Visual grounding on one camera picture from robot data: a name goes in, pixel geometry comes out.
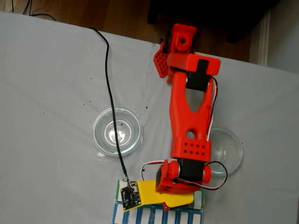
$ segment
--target circuit board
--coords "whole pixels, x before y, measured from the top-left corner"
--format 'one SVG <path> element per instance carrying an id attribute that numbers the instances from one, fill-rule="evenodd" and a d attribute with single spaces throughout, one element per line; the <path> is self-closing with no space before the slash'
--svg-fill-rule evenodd
<path id="1" fill-rule="evenodd" d="M 137 183 L 132 184 L 132 187 L 128 186 L 121 189 L 121 200 L 124 211 L 141 205 Z"/>

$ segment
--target table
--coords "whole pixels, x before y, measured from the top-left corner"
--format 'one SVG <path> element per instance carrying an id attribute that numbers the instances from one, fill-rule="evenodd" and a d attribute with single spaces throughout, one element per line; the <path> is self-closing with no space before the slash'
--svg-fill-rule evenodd
<path id="1" fill-rule="evenodd" d="M 140 179 L 144 162 L 169 157 L 171 86 L 152 62 L 159 45 L 103 34 L 115 105 L 143 125 L 142 147 L 124 158 Z M 92 140 L 110 107 L 105 51 L 92 30 L 0 13 L 0 223 L 110 223 L 124 175 Z M 204 223 L 295 223 L 299 75 L 221 58 L 217 80 L 213 125 L 236 133 L 244 152 L 223 188 L 207 193 Z"/>

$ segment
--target glass bowl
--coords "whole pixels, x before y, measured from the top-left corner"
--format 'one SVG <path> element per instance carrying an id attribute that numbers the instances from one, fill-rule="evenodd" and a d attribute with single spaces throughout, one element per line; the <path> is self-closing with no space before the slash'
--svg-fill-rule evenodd
<path id="1" fill-rule="evenodd" d="M 239 167 L 243 157 L 243 147 L 238 137 L 227 128 L 214 127 L 210 132 L 212 142 L 211 161 L 221 162 L 232 174 Z M 225 170 L 220 164 L 211 164 L 212 173 L 225 175 Z"/>
<path id="2" fill-rule="evenodd" d="M 114 110 L 121 155 L 127 155 L 142 141 L 141 122 L 127 109 L 116 107 Z M 93 124 L 93 141 L 102 153 L 118 156 L 111 108 L 103 111 L 96 118 Z"/>

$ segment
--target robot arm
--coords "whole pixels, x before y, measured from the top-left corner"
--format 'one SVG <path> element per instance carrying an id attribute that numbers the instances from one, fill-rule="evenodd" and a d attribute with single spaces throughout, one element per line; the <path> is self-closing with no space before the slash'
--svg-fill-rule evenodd
<path id="1" fill-rule="evenodd" d="M 220 60 L 193 52 L 196 28 L 176 24 L 169 43 L 162 43 L 154 56 L 160 77 L 168 76 L 172 84 L 170 119 L 172 129 L 171 162 L 160 166 L 156 176 L 156 191 L 167 194 L 190 194 L 198 184 L 209 183 L 211 142 L 207 132 L 211 123 L 213 80 L 218 74 Z M 192 112 L 185 98 L 186 88 L 204 92 L 198 111 Z M 188 138 L 192 132 L 194 139 Z"/>

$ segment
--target holes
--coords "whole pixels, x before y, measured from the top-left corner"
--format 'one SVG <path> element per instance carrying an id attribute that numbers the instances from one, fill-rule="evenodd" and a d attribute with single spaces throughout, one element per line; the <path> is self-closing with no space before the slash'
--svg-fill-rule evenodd
<path id="1" fill-rule="evenodd" d="M 190 139 L 194 139 L 194 133 L 192 131 L 188 131 L 187 132 L 187 137 L 190 138 Z"/>
<path id="2" fill-rule="evenodd" d="M 181 44 L 184 44 L 184 43 L 186 43 L 186 39 L 183 38 L 183 37 L 181 37 L 181 38 L 179 39 L 179 42 L 180 42 Z"/>

